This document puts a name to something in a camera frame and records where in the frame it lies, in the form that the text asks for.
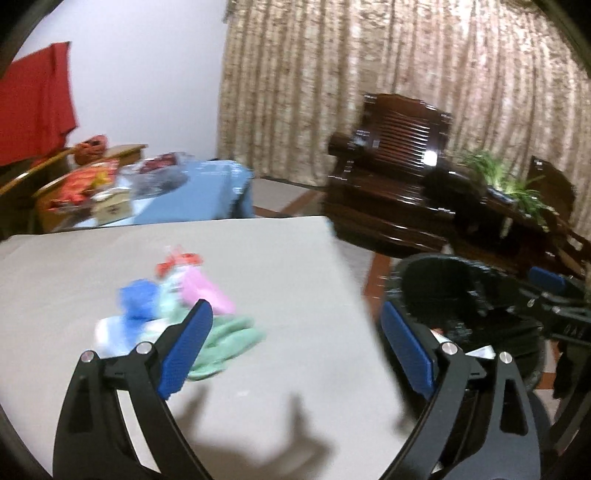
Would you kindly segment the cream tissue box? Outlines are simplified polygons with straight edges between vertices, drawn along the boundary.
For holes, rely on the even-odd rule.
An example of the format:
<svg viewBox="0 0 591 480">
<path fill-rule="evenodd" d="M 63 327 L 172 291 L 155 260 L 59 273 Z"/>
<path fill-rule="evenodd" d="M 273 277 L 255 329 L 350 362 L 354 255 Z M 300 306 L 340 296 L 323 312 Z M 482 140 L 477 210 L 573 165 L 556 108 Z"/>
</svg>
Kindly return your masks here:
<svg viewBox="0 0 591 480">
<path fill-rule="evenodd" d="M 91 198 L 91 216 L 98 226 L 129 218 L 133 215 L 131 190 L 114 187 L 96 193 Z"/>
</svg>

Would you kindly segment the patterned beige curtain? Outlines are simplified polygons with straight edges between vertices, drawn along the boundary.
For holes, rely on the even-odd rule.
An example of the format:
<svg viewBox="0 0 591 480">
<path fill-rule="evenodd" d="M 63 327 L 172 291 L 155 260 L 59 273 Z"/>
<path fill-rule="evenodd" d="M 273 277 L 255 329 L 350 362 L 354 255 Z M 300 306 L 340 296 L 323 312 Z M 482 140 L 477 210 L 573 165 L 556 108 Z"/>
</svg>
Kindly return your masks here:
<svg viewBox="0 0 591 480">
<path fill-rule="evenodd" d="M 531 1 L 233 1 L 217 154 L 259 175 L 321 185 L 329 136 L 363 96 L 401 94 L 452 117 L 452 152 L 485 150 L 513 174 L 550 161 L 590 232 L 590 72 Z"/>
</svg>

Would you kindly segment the dark wooden side table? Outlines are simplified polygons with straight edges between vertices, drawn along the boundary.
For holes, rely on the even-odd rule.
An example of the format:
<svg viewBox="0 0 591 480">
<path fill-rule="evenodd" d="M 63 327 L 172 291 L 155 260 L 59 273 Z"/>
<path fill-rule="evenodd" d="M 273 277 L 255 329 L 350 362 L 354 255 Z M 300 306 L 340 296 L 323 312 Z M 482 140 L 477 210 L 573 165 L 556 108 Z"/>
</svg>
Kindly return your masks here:
<svg viewBox="0 0 591 480">
<path fill-rule="evenodd" d="M 502 201 L 493 192 L 466 213 L 451 246 L 462 257 L 523 276 L 533 266 L 582 279 L 590 266 L 590 241 L 571 225 L 576 192 L 550 162 L 533 156 L 526 187 L 542 205 L 534 210 Z"/>
</svg>

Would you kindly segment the red plastic bag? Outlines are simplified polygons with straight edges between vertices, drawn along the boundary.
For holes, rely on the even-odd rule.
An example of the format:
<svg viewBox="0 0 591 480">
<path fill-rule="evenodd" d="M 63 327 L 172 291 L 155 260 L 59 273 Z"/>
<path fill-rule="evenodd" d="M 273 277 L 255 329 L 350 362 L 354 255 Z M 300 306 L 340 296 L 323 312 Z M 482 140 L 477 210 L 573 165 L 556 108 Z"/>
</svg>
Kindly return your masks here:
<svg viewBox="0 0 591 480">
<path fill-rule="evenodd" d="M 200 266 L 202 258 L 197 253 L 173 252 L 156 265 L 155 276 L 157 279 L 165 278 L 177 267 Z"/>
</svg>

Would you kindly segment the blue tablecloth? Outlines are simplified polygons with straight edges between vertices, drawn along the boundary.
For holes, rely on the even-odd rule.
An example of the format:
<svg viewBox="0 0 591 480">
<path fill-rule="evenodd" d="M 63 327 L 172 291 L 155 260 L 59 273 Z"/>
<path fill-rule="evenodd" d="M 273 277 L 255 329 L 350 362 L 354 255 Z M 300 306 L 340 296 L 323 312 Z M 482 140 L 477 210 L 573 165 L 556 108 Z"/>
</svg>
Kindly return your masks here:
<svg viewBox="0 0 591 480">
<path fill-rule="evenodd" d="M 163 195 L 134 200 L 133 215 L 114 226 L 243 219 L 254 216 L 252 171 L 232 160 L 190 160 L 186 182 Z"/>
</svg>

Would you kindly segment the glass fruit bowl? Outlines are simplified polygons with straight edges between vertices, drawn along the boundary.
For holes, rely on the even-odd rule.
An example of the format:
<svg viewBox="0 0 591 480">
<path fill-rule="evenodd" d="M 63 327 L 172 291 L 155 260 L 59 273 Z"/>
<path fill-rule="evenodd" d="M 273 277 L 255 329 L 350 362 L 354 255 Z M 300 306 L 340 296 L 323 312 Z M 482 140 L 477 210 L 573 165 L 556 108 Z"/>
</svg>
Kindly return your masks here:
<svg viewBox="0 0 591 480">
<path fill-rule="evenodd" d="M 134 198 L 143 199 L 169 193 L 188 180 L 190 155 L 171 152 L 145 158 L 122 167 L 120 175 Z"/>
</svg>

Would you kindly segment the red basket on cabinet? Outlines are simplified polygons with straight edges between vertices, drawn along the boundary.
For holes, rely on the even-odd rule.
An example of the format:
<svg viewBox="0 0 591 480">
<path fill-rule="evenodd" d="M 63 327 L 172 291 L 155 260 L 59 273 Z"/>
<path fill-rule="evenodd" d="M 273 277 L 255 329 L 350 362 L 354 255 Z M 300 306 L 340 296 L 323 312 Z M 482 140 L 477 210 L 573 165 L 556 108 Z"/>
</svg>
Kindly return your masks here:
<svg viewBox="0 0 591 480">
<path fill-rule="evenodd" d="M 73 159 L 76 165 L 84 166 L 99 160 L 107 150 L 105 135 L 95 135 L 78 143 L 74 148 Z"/>
</svg>

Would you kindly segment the red snack packages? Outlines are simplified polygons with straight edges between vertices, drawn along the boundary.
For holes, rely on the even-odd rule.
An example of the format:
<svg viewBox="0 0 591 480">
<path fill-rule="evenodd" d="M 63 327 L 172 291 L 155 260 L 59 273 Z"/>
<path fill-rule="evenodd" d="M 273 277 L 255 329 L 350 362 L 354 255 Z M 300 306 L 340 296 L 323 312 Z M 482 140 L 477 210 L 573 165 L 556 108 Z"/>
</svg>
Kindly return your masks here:
<svg viewBox="0 0 591 480">
<path fill-rule="evenodd" d="M 117 158 L 87 164 L 69 173 L 49 201 L 50 210 L 78 208 L 90 201 L 97 193 L 115 185 L 119 168 Z"/>
</svg>

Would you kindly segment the red cloth cover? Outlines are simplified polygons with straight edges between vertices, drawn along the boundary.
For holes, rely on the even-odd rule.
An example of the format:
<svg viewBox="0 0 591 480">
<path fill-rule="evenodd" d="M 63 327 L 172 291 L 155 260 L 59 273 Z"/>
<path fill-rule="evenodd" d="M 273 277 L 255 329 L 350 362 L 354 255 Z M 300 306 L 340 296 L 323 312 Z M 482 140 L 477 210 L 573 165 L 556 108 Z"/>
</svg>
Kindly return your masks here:
<svg viewBox="0 0 591 480">
<path fill-rule="evenodd" d="M 69 84 L 68 42 L 11 63 L 1 79 L 1 165 L 46 158 L 77 127 Z"/>
</svg>

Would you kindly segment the pink drawstring pouch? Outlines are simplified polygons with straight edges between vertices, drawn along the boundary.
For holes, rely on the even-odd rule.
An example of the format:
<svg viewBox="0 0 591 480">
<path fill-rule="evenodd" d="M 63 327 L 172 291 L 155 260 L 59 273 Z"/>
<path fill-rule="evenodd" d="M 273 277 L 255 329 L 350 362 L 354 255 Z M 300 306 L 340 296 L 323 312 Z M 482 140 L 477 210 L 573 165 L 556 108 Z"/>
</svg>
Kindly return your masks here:
<svg viewBox="0 0 591 480">
<path fill-rule="evenodd" d="M 199 300 L 204 300 L 211 305 L 214 315 L 235 314 L 235 304 L 231 299 L 197 267 L 190 267 L 183 274 L 180 297 L 186 307 L 192 307 Z"/>
</svg>

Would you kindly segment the green rubber glove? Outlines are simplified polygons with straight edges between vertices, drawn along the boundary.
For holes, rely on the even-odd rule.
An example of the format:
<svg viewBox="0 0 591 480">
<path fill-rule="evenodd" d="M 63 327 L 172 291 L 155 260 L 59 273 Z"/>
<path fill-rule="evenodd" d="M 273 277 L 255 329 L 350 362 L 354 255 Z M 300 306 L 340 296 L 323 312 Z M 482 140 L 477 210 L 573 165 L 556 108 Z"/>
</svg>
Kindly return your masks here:
<svg viewBox="0 0 591 480">
<path fill-rule="evenodd" d="M 165 319 L 169 326 L 180 323 L 191 308 L 186 307 L 180 297 L 180 281 L 185 271 L 173 273 L 159 282 L 158 319 Z M 187 379 L 202 380 L 224 371 L 229 360 L 252 349 L 263 339 L 263 331 L 254 326 L 252 318 L 236 313 L 213 314 L 211 330 Z"/>
</svg>

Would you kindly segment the blue plastic bag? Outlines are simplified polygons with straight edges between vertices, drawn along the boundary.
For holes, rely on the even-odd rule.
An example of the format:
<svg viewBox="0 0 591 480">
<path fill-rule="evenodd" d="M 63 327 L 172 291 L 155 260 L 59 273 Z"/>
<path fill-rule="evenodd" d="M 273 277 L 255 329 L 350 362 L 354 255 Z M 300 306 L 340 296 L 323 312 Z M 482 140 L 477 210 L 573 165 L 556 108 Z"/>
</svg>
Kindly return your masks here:
<svg viewBox="0 0 591 480">
<path fill-rule="evenodd" d="M 123 317 L 145 322 L 159 317 L 159 286 L 147 279 L 134 280 L 119 289 Z"/>
</svg>

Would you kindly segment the black trash bin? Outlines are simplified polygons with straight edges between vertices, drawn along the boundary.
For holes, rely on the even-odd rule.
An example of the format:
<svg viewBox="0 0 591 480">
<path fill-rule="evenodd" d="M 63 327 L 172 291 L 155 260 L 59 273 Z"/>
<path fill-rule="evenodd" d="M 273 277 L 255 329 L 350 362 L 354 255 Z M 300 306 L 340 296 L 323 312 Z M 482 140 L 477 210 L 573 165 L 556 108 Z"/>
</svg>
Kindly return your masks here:
<svg viewBox="0 0 591 480">
<path fill-rule="evenodd" d="M 385 298 L 465 352 L 490 346 L 510 353 L 528 391 L 540 383 L 546 362 L 542 325 L 527 311 L 531 297 L 515 278 L 481 262 L 423 253 L 391 269 Z"/>
</svg>

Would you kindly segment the green potted plant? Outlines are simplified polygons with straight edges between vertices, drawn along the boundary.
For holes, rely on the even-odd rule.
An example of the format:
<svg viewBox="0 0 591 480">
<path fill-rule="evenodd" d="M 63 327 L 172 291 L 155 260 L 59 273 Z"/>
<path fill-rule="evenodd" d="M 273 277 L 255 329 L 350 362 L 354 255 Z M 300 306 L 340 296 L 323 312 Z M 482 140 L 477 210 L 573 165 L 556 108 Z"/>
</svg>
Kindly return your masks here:
<svg viewBox="0 0 591 480">
<path fill-rule="evenodd" d="M 511 173 L 502 158 L 487 150 L 464 150 L 458 159 L 462 166 L 482 175 L 490 191 L 498 194 L 501 199 L 510 200 L 521 214 L 535 220 L 541 228 L 548 229 L 543 212 L 552 212 L 553 208 L 548 207 L 543 202 L 541 193 L 531 187 L 542 176 L 533 180 L 520 179 Z"/>
</svg>

